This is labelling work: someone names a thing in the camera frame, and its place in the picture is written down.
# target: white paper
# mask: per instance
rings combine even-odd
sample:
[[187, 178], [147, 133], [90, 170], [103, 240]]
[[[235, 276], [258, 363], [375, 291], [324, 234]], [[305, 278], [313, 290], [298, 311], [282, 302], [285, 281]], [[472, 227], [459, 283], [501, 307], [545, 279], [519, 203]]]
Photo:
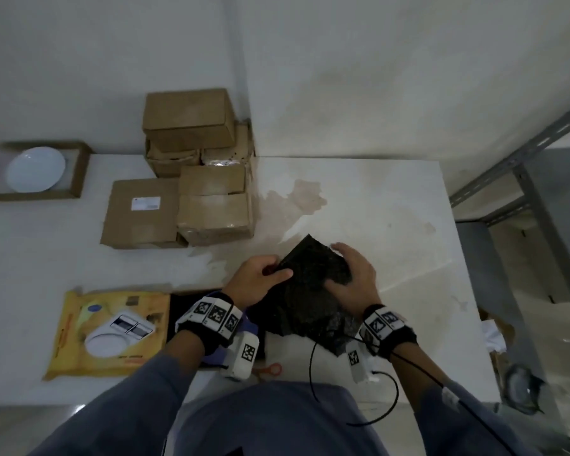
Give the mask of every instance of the white paper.
[[150, 211], [160, 208], [160, 197], [136, 197], [131, 200], [131, 211]]
[[483, 331], [488, 352], [507, 352], [507, 344], [505, 344], [504, 337], [498, 330], [494, 320], [481, 322], [481, 330]]

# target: table stain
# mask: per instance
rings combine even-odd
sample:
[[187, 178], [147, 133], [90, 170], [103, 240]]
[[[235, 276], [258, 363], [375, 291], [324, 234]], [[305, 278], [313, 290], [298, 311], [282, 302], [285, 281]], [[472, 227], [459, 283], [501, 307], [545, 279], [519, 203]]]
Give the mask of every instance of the table stain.
[[327, 205], [327, 200], [321, 197], [320, 183], [302, 179], [296, 179], [294, 188], [287, 196], [271, 190], [265, 197], [254, 195], [252, 200], [257, 217], [253, 239], [192, 248], [191, 257], [211, 253], [208, 265], [224, 262], [222, 284], [228, 282], [250, 256], [276, 254], [283, 257], [289, 253], [303, 236], [296, 234], [283, 240], [288, 230], [302, 216], [314, 214]]

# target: white plate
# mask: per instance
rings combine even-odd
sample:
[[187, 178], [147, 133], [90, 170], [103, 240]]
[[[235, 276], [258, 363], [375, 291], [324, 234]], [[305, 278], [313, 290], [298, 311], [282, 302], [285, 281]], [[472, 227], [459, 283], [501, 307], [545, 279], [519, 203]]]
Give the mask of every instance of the white plate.
[[53, 147], [28, 149], [7, 166], [7, 184], [15, 192], [30, 193], [47, 190], [61, 179], [66, 159]]

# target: white wall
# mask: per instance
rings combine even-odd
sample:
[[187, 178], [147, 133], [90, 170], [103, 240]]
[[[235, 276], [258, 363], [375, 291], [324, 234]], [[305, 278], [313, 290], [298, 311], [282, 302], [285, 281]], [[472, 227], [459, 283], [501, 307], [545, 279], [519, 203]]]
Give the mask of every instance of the white wall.
[[569, 110], [570, 0], [0, 0], [0, 140], [141, 152], [146, 92], [213, 86], [259, 155], [436, 159], [453, 192]]
[[570, 0], [240, 0], [259, 155], [441, 160], [453, 192], [570, 109]]
[[222, 0], [0, 0], [0, 140], [143, 149], [144, 95], [226, 87], [249, 116]]

